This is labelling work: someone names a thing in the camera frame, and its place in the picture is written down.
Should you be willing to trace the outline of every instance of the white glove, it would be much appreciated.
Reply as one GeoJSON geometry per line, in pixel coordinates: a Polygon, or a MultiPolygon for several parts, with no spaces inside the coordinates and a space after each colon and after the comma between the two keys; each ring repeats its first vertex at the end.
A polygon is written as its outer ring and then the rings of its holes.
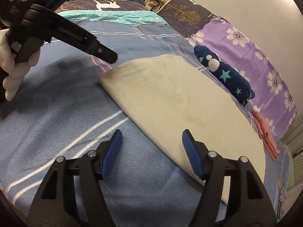
{"type": "MultiPolygon", "coordinates": [[[[3,88],[6,90],[5,98],[11,101],[17,93],[20,84],[25,75],[32,66],[37,65],[40,57],[40,49],[33,53],[27,62],[18,63],[15,65],[15,56],[11,53],[9,43],[6,38],[8,29],[0,30],[0,67],[6,71],[7,76],[3,81],[3,88]]],[[[20,45],[13,43],[14,50],[19,51],[20,45]]]]}

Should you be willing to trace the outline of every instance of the blue blanket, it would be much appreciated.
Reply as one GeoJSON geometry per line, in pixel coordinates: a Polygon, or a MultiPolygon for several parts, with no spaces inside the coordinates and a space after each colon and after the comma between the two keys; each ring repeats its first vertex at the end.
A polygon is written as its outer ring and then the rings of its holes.
{"type": "MultiPolygon", "coordinates": [[[[110,66],[56,39],[42,47],[38,65],[26,76],[16,97],[0,108],[0,181],[8,199],[28,214],[53,158],[58,154],[68,159],[82,156],[119,128],[123,132],[121,151],[112,172],[101,182],[115,224],[187,226],[203,187],[176,166],[120,110],[97,76],[129,60],[175,54],[228,90],[200,64],[188,41],[168,25],[76,23],[117,52],[118,61],[110,66]]],[[[249,111],[232,98],[254,128],[249,111]]],[[[265,151],[264,185],[275,211],[277,170],[286,172],[288,166],[284,148],[279,144],[278,148],[281,161],[272,161],[265,151]]],[[[288,176],[285,173],[282,176],[287,181],[288,176]]],[[[80,216],[85,219],[77,180],[75,187],[80,216]]],[[[225,211],[222,203],[218,220],[224,218],[225,211]]]]}

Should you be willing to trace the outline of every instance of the navy blue plush toy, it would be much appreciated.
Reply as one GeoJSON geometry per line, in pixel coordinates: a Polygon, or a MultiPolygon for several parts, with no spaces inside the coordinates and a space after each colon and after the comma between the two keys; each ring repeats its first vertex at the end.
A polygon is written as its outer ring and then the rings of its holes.
{"type": "Polygon", "coordinates": [[[194,47],[194,53],[202,65],[209,69],[242,105],[247,104],[247,99],[255,97],[249,82],[230,65],[220,62],[218,56],[208,47],[197,45],[194,47]]]}

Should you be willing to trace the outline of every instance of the metal screw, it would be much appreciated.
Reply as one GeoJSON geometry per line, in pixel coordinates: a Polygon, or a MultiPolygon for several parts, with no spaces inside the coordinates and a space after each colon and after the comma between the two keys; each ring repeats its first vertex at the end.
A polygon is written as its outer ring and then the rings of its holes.
{"type": "Polygon", "coordinates": [[[209,157],[214,158],[217,156],[217,153],[215,151],[209,151],[209,157]]]}
{"type": "Polygon", "coordinates": [[[59,162],[59,163],[62,162],[63,160],[64,160],[63,156],[59,156],[59,157],[56,158],[56,161],[59,162]]]}
{"type": "Polygon", "coordinates": [[[88,153],[87,153],[87,155],[89,156],[89,157],[95,157],[96,156],[96,151],[95,150],[91,150],[91,151],[89,151],[88,153]]]}
{"type": "Polygon", "coordinates": [[[240,158],[240,160],[241,160],[243,163],[248,162],[248,158],[247,158],[246,156],[242,156],[242,157],[240,158]]]}

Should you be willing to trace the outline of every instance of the star pattern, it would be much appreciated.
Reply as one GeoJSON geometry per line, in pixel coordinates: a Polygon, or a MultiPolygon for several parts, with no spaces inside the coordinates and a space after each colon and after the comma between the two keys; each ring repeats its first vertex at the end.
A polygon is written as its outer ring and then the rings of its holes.
{"type": "Polygon", "coordinates": [[[236,93],[237,93],[237,95],[241,94],[241,89],[237,88],[236,93]]]}
{"type": "Polygon", "coordinates": [[[222,69],[222,75],[221,75],[220,78],[223,79],[224,83],[226,82],[226,79],[227,79],[227,78],[231,78],[231,76],[229,76],[229,72],[230,72],[230,70],[228,70],[227,72],[225,72],[225,71],[222,69]]]}

